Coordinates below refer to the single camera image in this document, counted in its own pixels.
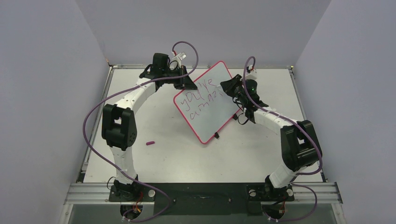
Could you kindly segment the pink-framed whiteboard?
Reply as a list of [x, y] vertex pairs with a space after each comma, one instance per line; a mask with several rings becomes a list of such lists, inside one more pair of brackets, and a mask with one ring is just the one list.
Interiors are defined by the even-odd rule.
[[219, 61], [194, 80], [197, 90], [183, 90], [173, 102], [202, 144], [208, 143], [240, 109], [227, 96], [220, 82], [232, 78], [224, 61]]

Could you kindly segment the pink marker cap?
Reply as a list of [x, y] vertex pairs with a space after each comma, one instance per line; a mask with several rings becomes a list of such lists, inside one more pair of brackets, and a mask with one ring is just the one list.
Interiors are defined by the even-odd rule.
[[155, 144], [155, 141], [146, 142], [146, 146]]

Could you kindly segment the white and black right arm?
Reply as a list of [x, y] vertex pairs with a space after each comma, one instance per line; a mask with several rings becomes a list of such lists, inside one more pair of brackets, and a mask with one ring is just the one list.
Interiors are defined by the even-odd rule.
[[248, 121], [265, 126], [281, 139], [282, 162], [253, 191], [255, 200], [279, 202], [292, 197], [291, 182], [307, 167], [320, 161], [322, 152], [313, 124], [285, 117], [260, 100], [257, 82], [236, 75], [220, 82], [223, 92], [240, 107]]

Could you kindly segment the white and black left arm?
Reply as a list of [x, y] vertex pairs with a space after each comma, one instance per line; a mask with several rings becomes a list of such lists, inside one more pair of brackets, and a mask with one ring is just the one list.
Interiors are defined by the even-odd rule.
[[129, 91], [115, 104], [106, 104], [102, 111], [102, 138], [113, 154], [116, 171], [113, 192], [128, 201], [141, 196], [141, 185], [133, 165], [132, 145], [137, 138], [135, 114], [143, 103], [164, 84], [172, 84], [177, 90], [197, 90], [197, 86], [181, 64], [184, 52], [169, 58], [167, 54], [155, 53], [153, 62], [140, 74], [137, 89]]

